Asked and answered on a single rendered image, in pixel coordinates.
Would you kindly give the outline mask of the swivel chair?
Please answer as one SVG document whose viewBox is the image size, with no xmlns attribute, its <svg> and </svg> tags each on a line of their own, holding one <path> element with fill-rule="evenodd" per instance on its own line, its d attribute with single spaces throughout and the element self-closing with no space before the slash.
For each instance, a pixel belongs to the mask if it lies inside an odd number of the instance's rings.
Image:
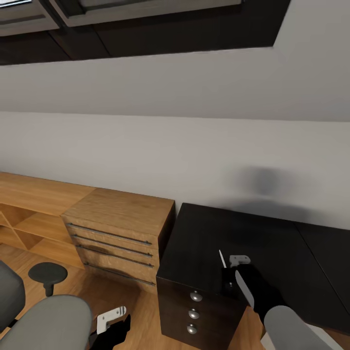
<svg viewBox="0 0 350 350">
<path fill-rule="evenodd" d="M 46 298 L 30 308 L 19 320 L 26 305 L 24 281 L 0 259 L 0 350 L 87 350 L 92 333 L 90 304 L 75 295 L 53 295 L 54 285 L 68 276 L 65 267 L 52 262 L 34 265 L 28 276 L 43 283 Z"/>
</svg>

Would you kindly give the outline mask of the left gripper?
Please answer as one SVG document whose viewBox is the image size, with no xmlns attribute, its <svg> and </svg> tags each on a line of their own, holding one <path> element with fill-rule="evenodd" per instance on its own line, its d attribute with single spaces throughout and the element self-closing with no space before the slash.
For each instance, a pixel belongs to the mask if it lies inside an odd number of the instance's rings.
<svg viewBox="0 0 350 350">
<path fill-rule="evenodd" d="M 125 341 L 127 332 L 130 331 L 131 316 L 128 314 L 125 321 L 116 322 L 107 329 L 106 332 L 97 334 L 92 332 L 88 337 L 89 349 L 97 342 L 105 342 L 109 350 L 113 350 L 114 346 Z"/>
</svg>

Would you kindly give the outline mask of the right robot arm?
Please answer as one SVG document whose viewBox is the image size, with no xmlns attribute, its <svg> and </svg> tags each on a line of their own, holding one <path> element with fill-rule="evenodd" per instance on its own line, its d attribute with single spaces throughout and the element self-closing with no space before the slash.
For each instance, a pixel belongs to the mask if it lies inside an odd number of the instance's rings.
<svg viewBox="0 0 350 350">
<path fill-rule="evenodd" d="M 222 268 L 223 282 L 238 284 L 258 313 L 276 350 L 333 350 L 293 311 L 279 289 L 271 286 L 248 256 L 231 255 Z"/>
</svg>

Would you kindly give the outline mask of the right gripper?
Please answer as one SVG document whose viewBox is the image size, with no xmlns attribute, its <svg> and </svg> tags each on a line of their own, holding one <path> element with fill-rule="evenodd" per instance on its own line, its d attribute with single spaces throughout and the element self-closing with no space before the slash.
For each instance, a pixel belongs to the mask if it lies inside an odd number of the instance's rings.
<svg viewBox="0 0 350 350">
<path fill-rule="evenodd" d="M 222 280 L 223 282 L 230 282 L 230 283 L 235 283 L 238 284 L 233 276 L 233 272 L 237 267 L 233 267 L 233 268 L 222 268 L 221 272 L 222 272 Z"/>
</svg>

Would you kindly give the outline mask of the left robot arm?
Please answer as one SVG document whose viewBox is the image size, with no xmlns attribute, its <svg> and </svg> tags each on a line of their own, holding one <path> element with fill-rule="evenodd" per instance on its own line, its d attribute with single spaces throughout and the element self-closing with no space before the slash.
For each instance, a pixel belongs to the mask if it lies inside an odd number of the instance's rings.
<svg viewBox="0 0 350 350">
<path fill-rule="evenodd" d="M 126 313 L 126 307 L 121 306 L 97 317 L 97 330 L 88 337 L 89 350 L 113 350 L 114 346 L 125 341 L 127 332 L 130 331 L 131 316 L 128 314 L 125 321 L 114 324 L 110 322 Z"/>
</svg>

